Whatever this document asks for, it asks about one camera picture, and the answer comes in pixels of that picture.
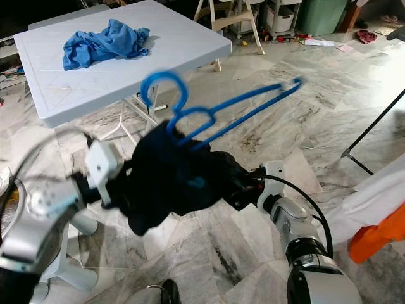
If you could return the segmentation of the navy blue garment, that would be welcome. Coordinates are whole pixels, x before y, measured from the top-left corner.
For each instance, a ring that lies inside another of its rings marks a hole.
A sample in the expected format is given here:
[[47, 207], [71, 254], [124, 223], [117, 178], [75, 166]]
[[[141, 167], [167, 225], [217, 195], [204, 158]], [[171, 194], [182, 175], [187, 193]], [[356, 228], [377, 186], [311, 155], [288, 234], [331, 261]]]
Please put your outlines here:
[[212, 151], [210, 144], [193, 150], [197, 140], [177, 146], [184, 134], [164, 133], [166, 121], [140, 139], [110, 189], [112, 206], [128, 220], [134, 234], [143, 236], [169, 214], [186, 215], [227, 202], [227, 173], [245, 170], [226, 151]]

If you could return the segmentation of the white hanging garment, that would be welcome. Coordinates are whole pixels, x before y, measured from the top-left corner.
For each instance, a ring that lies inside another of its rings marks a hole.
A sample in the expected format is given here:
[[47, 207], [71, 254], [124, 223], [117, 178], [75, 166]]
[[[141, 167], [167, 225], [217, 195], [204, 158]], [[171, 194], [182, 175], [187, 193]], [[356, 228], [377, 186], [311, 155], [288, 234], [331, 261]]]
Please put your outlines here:
[[379, 225], [405, 203], [405, 170], [375, 175], [355, 190], [326, 214], [335, 244], [350, 240], [362, 227]]

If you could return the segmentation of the light blue folding table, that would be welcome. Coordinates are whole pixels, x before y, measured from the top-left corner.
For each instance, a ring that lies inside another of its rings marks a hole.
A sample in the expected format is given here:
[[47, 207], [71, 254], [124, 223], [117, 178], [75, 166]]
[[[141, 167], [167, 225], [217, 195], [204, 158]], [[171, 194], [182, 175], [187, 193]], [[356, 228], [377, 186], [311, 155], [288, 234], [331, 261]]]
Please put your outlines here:
[[[133, 29], [148, 28], [150, 55], [64, 70], [63, 44], [67, 39], [78, 31], [101, 31], [111, 18]], [[116, 102], [122, 113], [134, 111], [146, 124], [156, 125], [153, 111], [140, 109], [145, 96], [140, 84], [150, 73], [191, 72], [231, 52], [229, 39], [155, 0], [105, 9], [21, 32], [13, 38], [37, 114], [51, 128]]]

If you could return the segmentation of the small grey table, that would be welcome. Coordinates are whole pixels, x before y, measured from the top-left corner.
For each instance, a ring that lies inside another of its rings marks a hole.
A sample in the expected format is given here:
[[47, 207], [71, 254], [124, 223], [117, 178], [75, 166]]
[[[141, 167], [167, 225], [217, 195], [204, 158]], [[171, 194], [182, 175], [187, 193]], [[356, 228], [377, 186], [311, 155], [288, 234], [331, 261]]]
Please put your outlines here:
[[110, 9], [111, 8], [106, 4], [99, 4], [97, 6], [92, 6], [91, 8], [79, 9], [78, 11], [74, 11], [72, 13], [67, 13], [53, 18], [47, 18], [47, 20], [29, 24], [28, 29], [29, 31], [32, 31], [33, 29], [43, 28], [44, 26], [48, 26], [50, 24], [72, 20], [72, 18], [79, 18], [82, 16], [98, 13], [100, 11], [109, 11]]

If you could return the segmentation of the red slippers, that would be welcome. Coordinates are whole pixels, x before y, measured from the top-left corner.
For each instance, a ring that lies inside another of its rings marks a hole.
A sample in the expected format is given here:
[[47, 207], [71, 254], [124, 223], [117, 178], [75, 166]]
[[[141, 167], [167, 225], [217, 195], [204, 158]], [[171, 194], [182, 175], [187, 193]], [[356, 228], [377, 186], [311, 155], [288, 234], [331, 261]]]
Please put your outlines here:
[[370, 32], [366, 29], [361, 29], [355, 32], [355, 37], [358, 41], [361, 41], [362, 44], [370, 44], [376, 40], [377, 35], [374, 32]]

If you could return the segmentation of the bright blue shirt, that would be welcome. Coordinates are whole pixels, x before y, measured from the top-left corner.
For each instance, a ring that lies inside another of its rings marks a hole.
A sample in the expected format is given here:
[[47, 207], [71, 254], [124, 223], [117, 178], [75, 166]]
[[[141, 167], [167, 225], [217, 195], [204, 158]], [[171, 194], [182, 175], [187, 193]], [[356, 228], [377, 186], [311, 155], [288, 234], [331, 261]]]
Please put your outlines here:
[[63, 44], [63, 69], [77, 70], [92, 66], [98, 61], [144, 57], [150, 38], [149, 28], [130, 28], [111, 18], [107, 28], [96, 32], [75, 32]]

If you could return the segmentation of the black metal drying rack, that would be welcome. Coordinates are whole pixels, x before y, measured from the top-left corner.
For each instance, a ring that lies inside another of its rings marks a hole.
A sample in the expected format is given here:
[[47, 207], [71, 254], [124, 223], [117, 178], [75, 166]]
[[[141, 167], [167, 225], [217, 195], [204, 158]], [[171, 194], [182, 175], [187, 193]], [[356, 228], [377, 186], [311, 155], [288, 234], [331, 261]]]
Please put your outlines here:
[[388, 113], [390, 113], [391, 110], [394, 109], [396, 104], [400, 102], [400, 99], [402, 99], [403, 96], [405, 96], [405, 89], [403, 89], [399, 93], [399, 95], [397, 95], [396, 98], [394, 98], [393, 101], [391, 101], [390, 104], [388, 104], [387, 107], [385, 107], [385, 109], [379, 114], [379, 116], [377, 116], [376, 119], [374, 119], [371, 122], [371, 124], [369, 124], [367, 126], [367, 128], [365, 128], [365, 130], [352, 142], [352, 144], [350, 144], [342, 152], [341, 158], [347, 158], [347, 159], [352, 160], [352, 162], [354, 162], [356, 165], [359, 166], [359, 168], [364, 170], [365, 173], [373, 175], [374, 173], [372, 170], [370, 170], [370, 168], [368, 168], [364, 163], [357, 160], [356, 157], [353, 156], [352, 150], [353, 150], [353, 148], [355, 148], [357, 146], [357, 144], [359, 144], [359, 142], [361, 142], [362, 139], [364, 139], [367, 136], [368, 133], [370, 133], [371, 130], [373, 130], [374, 127], [376, 127], [377, 124], [379, 124], [379, 122], [382, 121], [382, 118], [384, 118], [384, 116], [386, 116]]

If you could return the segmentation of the white drawer cart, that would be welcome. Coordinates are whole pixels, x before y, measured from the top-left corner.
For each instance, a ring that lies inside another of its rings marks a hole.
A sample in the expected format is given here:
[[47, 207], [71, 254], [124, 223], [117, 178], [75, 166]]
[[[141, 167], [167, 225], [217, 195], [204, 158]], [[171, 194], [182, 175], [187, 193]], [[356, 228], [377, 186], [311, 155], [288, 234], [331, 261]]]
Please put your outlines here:
[[273, 39], [292, 35], [303, 2], [304, 0], [264, 0], [261, 20], [267, 34]]

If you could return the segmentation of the green storage bin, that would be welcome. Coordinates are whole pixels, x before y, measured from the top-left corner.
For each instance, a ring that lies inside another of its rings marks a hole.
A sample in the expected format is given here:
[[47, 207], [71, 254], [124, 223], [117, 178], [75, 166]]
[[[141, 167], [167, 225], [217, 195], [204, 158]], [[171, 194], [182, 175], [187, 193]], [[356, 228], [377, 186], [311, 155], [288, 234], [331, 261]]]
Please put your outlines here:
[[313, 37], [335, 32], [348, 2], [350, 0], [303, 0], [296, 18], [296, 32]]

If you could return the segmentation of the orange hanging garment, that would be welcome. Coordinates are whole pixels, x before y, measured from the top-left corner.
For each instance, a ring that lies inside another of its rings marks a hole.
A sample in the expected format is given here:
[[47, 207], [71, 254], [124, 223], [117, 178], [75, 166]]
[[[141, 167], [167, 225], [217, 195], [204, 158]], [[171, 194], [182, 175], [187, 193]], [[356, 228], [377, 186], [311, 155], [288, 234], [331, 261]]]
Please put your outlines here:
[[405, 240], [405, 205], [388, 215], [378, 225], [359, 229], [348, 244], [348, 255], [355, 263], [362, 263], [391, 241]]

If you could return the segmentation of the blue plastic clothes hanger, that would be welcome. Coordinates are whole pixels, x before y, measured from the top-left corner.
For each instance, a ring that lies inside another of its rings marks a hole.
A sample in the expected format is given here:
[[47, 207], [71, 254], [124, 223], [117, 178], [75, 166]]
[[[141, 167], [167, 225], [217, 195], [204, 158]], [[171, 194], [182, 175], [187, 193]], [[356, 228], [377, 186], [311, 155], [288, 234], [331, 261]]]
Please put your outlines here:
[[208, 130], [210, 127], [212, 127], [212, 125], [216, 124], [216, 116], [217, 113], [219, 113], [220, 111], [225, 110], [232, 105], [236, 105], [240, 102], [246, 101], [247, 99], [255, 98], [259, 95], [263, 95], [269, 92], [276, 93], [276, 96], [274, 98], [271, 98], [269, 99], [269, 101], [258, 105], [258, 107], [255, 107], [255, 109], [249, 111], [249, 113], [246, 113], [245, 115], [236, 119], [231, 124], [226, 125], [226, 127], [218, 130], [217, 133], [212, 134], [207, 139], [202, 140], [202, 142], [200, 142], [199, 144], [194, 145], [193, 150], [203, 148], [203, 146], [210, 144], [210, 142], [220, 138], [220, 136], [222, 136], [223, 134], [226, 134], [232, 129], [235, 129], [236, 127], [238, 127], [238, 125], [243, 124], [245, 121], [249, 120], [261, 111], [266, 110], [282, 99], [288, 98], [290, 95], [297, 92], [306, 83], [303, 78], [296, 77], [287, 83], [266, 85], [260, 87], [259, 89], [254, 89], [252, 91], [235, 96], [234, 98], [226, 99], [226, 101], [223, 101], [220, 104], [206, 108], [203, 106], [186, 106], [186, 102], [189, 99], [190, 93], [188, 91], [188, 88], [186, 87], [186, 83], [183, 81], [182, 78], [180, 78], [179, 73], [174, 72], [173, 70], [159, 70], [158, 72], [150, 73], [150, 75], [148, 75], [147, 78], [145, 78], [144, 81], [142, 81], [142, 83], [140, 84], [140, 92], [145, 93], [146, 90], [150, 89], [150, 87], [152, 87], [154, 84], [157, 84], [164, 80], [176, 84], [176, 87], [180, 92], [180, 97], [177, 103], [173, 105], [173, 108], [171, 108], [173, 116], [171, 117], [171, 119], [168, 120], [168, 123], [165, 125], [165, 127], [162, 127], [162, 130], [165, 134], [167, 134], [167, 136], [173, 139], [174, 131], [177, 129], [176, 124], [178, 124], [180, 120], [187, 116], [190, 116], [192, 114], [204, 114], [208, 117], [208, 122], [201, 125], [195, 131], [192, 131], [190, 134], [186, 134], [186, 136], [180, 137], [180, 139], [173, 139], [173, 143], [177, 146], [183, 146], [184, 144], [191, 142], [194, 136], [197, 136], [203, 131]]

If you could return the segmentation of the grey laundry basin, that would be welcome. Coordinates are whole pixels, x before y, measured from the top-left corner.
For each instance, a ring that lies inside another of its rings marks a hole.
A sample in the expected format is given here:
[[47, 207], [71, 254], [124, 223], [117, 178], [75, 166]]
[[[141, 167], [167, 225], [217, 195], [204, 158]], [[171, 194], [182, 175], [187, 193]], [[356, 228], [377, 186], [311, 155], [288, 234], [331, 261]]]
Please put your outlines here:
[[18, 191], [14, 190], [11, 194], [2, 197], [2, 218], [1, 218], [1, 237], [5, 238], [6, 231], [8, 231], [9, 225], [15, 219], [18, 210]]

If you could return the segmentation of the white baby high chair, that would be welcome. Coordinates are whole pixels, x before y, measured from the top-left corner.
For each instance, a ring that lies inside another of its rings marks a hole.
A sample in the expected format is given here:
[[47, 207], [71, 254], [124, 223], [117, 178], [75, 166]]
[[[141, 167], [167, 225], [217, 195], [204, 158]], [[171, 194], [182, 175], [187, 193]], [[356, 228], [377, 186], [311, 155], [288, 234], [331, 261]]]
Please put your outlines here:
[[[225, 11], [231, 12], [234, 5], [237, 8], [243, 9], [239, 12], [232, 12], [231, 15], [223, 18], [217, 18], [215, 16], [217, 9], [225, 9]], [[247, 3], [247, 0], [199, 0], [192, 20], [197, 22], [200, 17], [205, 15], [210, 17], [211, 29], [215, 32], [223, 30], [232, 24], [249, 22], [251, 24], [252, 35], [258, 47], [258, 54], [265, 54], [265, 49], [261, 46], [261, 35], [256, 24], [256, 17], [252, 11], [251, 4]]]

